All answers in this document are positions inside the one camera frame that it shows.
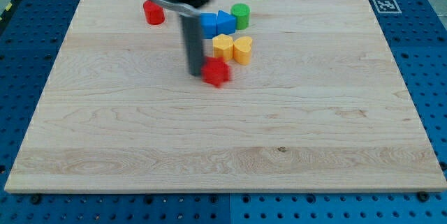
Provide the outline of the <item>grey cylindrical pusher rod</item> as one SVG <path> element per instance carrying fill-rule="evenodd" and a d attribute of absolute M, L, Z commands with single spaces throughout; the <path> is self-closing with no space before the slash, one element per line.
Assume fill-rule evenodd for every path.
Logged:
<path fill-rule="evenodd" d="M 179 18 L 189 74 L 192 76 L 201 76 L 201 70 L 205 63 L 205 55 L 200 17 L 180 15 Z"/>

